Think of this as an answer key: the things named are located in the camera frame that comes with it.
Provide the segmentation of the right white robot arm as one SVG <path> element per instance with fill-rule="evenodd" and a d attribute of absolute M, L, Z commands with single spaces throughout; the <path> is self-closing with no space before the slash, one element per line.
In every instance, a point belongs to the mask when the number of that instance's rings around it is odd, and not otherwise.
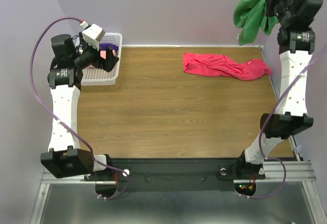
<path fill-rule="evenodd" d="M 252 43 L 259 31 L 269 35 L 275 25 L 280 26 L 277 43 L 282 68 L 278 102 L 270 113 L 262 115 L 260 133 L 235 165 L 241 178 L 263 175 L 263 163 L 275 146 L 313 125 L 306 107 L 307 71 L 316 42 L 311 23 L 323 1 L 240 0 L 234 10 L 234 25 L 241 29 L 240 45 Z"/>

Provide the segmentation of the green towel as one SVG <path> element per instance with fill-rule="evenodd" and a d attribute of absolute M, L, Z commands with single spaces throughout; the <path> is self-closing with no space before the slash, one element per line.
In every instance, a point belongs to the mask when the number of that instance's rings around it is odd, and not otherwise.
<path fill-rule="evenodd" d="M 278 23 L 275 16 L 266 15 L 266 0 L 240 0 L 233 13 L 233 23 L 240 29 L 238 35 L 239 45 L 253 43 L 262 30 L 265 35 L 270 35 Z"/>

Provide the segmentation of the pink towel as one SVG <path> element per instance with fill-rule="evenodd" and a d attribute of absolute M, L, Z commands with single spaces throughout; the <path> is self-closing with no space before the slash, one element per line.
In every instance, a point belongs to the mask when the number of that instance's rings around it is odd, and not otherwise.
<path fill-rule="evenodd" d="M 106 59 L 106 51 L 100 51 L 100 56 L 103 59 Z"/>

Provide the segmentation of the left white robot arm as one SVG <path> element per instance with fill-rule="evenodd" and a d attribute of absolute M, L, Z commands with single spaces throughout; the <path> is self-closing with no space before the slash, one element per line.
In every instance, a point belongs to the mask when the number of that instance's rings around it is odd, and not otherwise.
<path fill-rule="evenodd" d="M 96 174 L 102 180 L 113 176 L 111 158 L 94 155 L 80 148 L 77 133 L 77 106 L 81 91 L 83 69 L 92 65 L 106 72 L 119 61 L 118 47 L 90 46 L 80 35 L 80 46 L 75 46 L 69 34 L 51 38 L 54 58 L 48 74 L 55 115 L 48 151 L 40 156 L 41 164 L 56 178 Z"/>

